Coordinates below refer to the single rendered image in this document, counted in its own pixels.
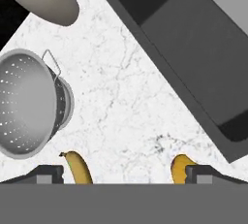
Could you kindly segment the yellow banana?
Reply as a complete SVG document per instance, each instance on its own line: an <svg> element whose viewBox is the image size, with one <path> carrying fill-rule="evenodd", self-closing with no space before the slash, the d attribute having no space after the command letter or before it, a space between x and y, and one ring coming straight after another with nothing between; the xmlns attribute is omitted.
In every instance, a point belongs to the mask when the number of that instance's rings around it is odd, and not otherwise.
<svg viewBox="0 0 248 224"><path fill-rule="evenodd" d="M59 156L66 159L76 184L93 183L88 166L79 153L75 151L61 152Z"/></svg>

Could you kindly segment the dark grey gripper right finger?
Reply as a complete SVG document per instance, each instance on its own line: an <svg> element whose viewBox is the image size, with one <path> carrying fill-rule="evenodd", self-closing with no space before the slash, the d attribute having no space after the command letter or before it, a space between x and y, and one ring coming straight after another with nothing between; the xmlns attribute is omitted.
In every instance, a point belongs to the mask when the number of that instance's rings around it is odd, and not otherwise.
<svg viewBox="0 0 248 224"><path fill-rule="evenodd" d="M223 175L209 165L187 166L185 172L185 182L189 184L248 184L248 181Z"/></svg>

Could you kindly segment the orange yellow mango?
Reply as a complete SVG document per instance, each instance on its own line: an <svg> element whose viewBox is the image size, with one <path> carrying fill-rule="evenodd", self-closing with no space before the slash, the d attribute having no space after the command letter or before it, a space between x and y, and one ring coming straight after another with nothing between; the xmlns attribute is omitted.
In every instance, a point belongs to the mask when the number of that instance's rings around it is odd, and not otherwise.
<svg viewBox="0 0 248 224"><path fill-rule="evenodd" d="M172 180L175 184L184 184L186 175L187 166L195 166L196 162L191 160L186 154L176 155L170 165L170 172Z"/></svg>

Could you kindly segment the dark grey sink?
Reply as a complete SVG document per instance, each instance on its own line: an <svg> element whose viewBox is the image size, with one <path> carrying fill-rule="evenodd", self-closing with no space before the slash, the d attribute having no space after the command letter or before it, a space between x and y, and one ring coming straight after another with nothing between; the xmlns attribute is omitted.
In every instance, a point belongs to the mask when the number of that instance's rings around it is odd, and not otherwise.
<svg viewBox="0 0 248 224"><path fill-rule="evenodd" d="M228 162L248 155L248 0L107 0Z"/></svg>

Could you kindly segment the silver metal colander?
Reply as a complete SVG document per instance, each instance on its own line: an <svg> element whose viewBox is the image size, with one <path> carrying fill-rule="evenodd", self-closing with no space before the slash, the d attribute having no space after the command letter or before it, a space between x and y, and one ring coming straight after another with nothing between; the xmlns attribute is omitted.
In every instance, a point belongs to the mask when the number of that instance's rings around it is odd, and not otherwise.
<svg viewBox="0 0 248 224"><path fill-rule="evenodd" d="M24 48L0 55L0 152L17 160L34 156L68 125L74 108L59 67Z"/></svg>

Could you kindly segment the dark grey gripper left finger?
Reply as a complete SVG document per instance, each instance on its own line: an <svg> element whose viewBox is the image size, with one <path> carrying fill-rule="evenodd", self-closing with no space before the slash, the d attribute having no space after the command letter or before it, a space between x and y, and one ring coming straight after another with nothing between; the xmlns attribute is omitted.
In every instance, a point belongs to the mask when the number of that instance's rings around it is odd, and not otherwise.
<svg viewBox="0 0 248 224"><path fill-rule="evenodd" d="M39 165L28 174L4 180L4 184L63 184L62 165Z"/></svg>

